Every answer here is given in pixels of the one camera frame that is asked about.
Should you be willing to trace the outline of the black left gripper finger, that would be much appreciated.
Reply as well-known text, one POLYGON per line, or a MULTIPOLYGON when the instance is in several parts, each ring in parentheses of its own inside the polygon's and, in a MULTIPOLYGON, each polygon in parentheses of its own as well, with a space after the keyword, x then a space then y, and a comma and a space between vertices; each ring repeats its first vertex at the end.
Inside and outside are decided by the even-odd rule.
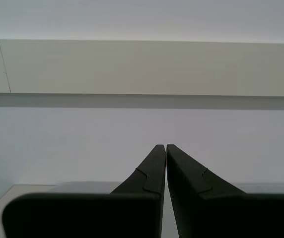
POLYGON ((159 238, 166 151, 156 145, 111 193, 30 193, 1 216, 8 238, 159 238))
POLYGON ((169 144, 167 179, 181 238, 284 238, 284 194, 246 193, 169 144))

